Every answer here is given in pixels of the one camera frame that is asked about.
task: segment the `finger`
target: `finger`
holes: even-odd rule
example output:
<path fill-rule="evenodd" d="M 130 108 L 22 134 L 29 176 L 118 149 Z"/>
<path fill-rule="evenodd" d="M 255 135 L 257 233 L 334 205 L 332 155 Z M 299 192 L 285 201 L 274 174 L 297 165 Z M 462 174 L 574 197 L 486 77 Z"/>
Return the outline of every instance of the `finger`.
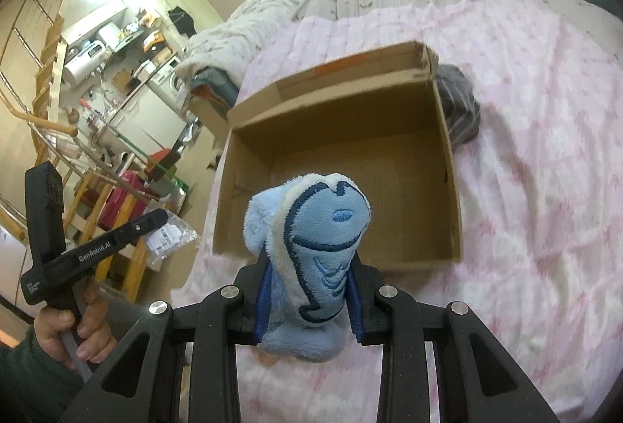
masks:
<path fill-rule="evenodd" d="M 87 305 L 94 303 L 100 297 L 100 287 L 97 282 L 93 279 L 87 279 L 83 295 Z"/>
<path fill-rule="evenodd" d="M 104 321 L 99 329 L 95 330 L 88 339 L 80 344 L 76 355 L 81 360 L 91 360 L 91 358 L 104 350 L 110 341 L 110 337 L 110 326 Z"/>
<path fill-rule="evenodd" d="M 45 307 L 35 317 L 33 326 L 39 347 L 48 356 L 66 366 L 69 366 L 71 359 L 58 333 L 69 330 L 73 323 L 74 315 L 70 311 Z"/>
<path fill-rule="evenodd" d="M 84 311 L 84 315 L 78 324 L 78 335 L 83 339 L 88 339 L 91 334 L 100 329 L 106 312 L 108 311 L 108 301 L 101 296 L 92 300 Z"/>
<path fill-rule="evenodd" d="M 108 355 L 111 353 L 115 346 L 116 340 L 114 340 L 114 337 L 111 336 L 108 344 L 106 344 L 106 346 L 98 354 L 91 358 L 91 363 L 102 363 L 105 359 L 108 358 Z"/>

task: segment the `pink bedspread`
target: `pink bedspread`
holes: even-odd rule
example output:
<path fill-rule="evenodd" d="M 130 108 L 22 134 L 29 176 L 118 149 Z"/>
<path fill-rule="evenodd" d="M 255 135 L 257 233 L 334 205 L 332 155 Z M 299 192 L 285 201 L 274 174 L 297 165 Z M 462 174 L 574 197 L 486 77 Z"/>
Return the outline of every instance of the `pink bedspread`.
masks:
<path fill-rule="evenodd" d="M 590 416 L 623 368 L 623 71 L 615 58 L 532 0 L 311 17 L 251 63 L 239 100 L 316 64 L 410 39 L 472 79 L 482 125 L 455 155 L 465 259 L 388 280 L 427 303 L 468 303 L 563 422 Z M 220 169 L 192 273 L 172 292 L 176 307 L 230 283 L 239 268 L 212 252 L 219 183 Z M 354 339 L 324 365 L 240 347 L 243 421 L 374 422 L 380 371 L 381 350 Z"/>

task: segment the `open cardboard box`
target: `open cardboard box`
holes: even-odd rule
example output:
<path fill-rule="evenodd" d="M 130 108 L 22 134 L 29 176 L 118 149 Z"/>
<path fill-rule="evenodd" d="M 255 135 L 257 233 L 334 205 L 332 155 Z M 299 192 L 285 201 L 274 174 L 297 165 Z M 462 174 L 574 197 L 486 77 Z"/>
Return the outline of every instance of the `open cardboard box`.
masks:
<path fill-rule="evenodd" d="M 460 261 L 436 71 L 437 55 L 410 42 L 299 73 L 240 104 L 245 115 L 238 109 L 230 118 L 214 252 L 249 255 L 242 225 L 254 194 L 298 175 L 338 172 L 372 207 L 358 249 L 364 263 L 398 271 Z"/>

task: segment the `white label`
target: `white label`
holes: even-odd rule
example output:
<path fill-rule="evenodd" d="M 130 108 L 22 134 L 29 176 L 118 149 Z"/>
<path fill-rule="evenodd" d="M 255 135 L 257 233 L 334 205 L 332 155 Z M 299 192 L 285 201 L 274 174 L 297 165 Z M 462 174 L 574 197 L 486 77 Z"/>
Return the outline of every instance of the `white label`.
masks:
<path fill-rule="evenodd" d="M 160 230 L 147 237 L 147 248 L 157 256 L 162 256 L 175 247 L 182 238 L 182 232 L 175 224 L 165 224 Z"/>

